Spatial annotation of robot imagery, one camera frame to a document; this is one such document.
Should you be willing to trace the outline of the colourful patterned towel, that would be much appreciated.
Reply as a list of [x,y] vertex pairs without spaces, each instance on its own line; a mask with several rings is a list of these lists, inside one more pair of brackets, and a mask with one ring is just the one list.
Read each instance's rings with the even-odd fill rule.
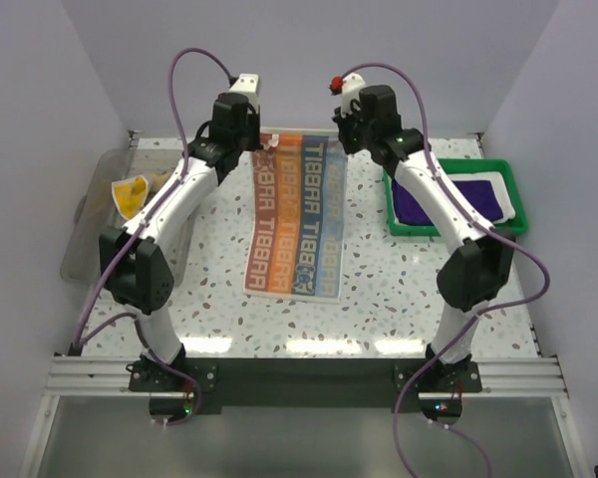
[[341,299],[348,157],[328,133],[274,131],[252,154],[254,223],[248,295]]

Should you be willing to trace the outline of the white towel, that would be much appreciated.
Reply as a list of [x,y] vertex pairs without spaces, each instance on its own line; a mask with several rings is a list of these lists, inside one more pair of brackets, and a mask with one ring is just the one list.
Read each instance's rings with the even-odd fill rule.
[[[493,224],[515,218],[516,211],[500,172],[456,173],[449,176],[474,209]],[[408,226],[432,226],[416,199],[398,183],[390,184],[396,221]]]

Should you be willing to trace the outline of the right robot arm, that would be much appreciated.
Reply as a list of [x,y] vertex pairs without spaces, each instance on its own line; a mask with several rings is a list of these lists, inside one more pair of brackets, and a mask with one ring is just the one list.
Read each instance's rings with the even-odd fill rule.
[[351,75],[334,78],[330,90],[341,99],[333,121],[345,152],[367,151],[414,197],[445,241],[449,256],[437,274],[445,304],[424,378],[432,389],[447,390],[459,379],[457,363],[471,354],[476,313],[508,281],[515,238],[511,233],[491,237],[490,222],[449,180],[424,135],[403,128],[391,87],[369,86]]

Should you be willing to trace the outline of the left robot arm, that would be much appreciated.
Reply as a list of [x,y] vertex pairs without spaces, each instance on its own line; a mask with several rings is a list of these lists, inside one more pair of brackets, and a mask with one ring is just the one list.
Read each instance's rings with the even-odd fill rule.
[[174,276],[166,252],[189,216],[238,165],[242,153],[260,147],[257,95],[220,94],[211,119],[192,141],[183,143],[181,160],[165,185],[122,227],[108,227],[100,235],[104,288],[136,317],[145,354],[156,361],[151,377],[164,390],[181,388],[187,378],[187,367],[178,360],[183,345],[168,311]]

